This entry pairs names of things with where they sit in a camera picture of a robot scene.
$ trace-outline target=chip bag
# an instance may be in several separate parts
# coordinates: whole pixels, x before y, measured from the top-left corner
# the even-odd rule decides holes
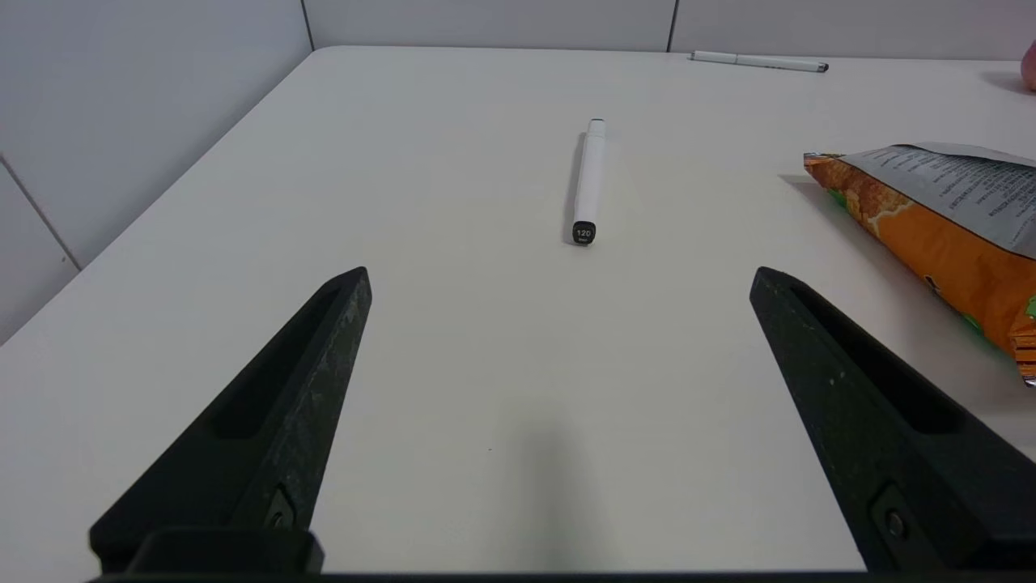
[[[924,142],[805,166],[1036,386],[1036,162]]]

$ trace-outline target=screw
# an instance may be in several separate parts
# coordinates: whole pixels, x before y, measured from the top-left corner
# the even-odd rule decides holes
[[[885,515],[885,527],[889,529],[889,534],[900,541],[906,538],[906,523],[899,513],[889,511]]]

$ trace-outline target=marker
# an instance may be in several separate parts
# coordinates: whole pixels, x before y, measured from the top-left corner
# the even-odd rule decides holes
[[[811,72],[824,72],[828,69],[828,63],[821,61],[781,59],[777,57],[753,57],[752,55],[736,55],[733,53],[710,53],[709,51],[691,51],[691,56],[687,58],[692,61],[747,64],[749,66],[787,68],[790,70],[809,70]]]
[[[589,244],[597,235],[597,207],[604,183],[604,119],[595,117],[586,127],[583,158],[576,184],[576,213],[572,223],[572,240]]]

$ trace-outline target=table surface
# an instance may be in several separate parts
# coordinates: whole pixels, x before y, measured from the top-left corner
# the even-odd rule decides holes
[[[312,525],[325,571],[862,569],[749,284],[805,280],[1036,457],[1011,361],[801,166],[919,140],[1036,157],[1016,67],[317,51],[0,349],[0,579],[94,575],[93,521],[356,265],[374,302]]]

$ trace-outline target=pink object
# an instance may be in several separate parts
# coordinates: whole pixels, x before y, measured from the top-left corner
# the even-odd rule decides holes
[[[1026,51],[1026,56],[1021,58],[1021,80],[1030,91],[1036,91],[1036,40],[1033,46]]]

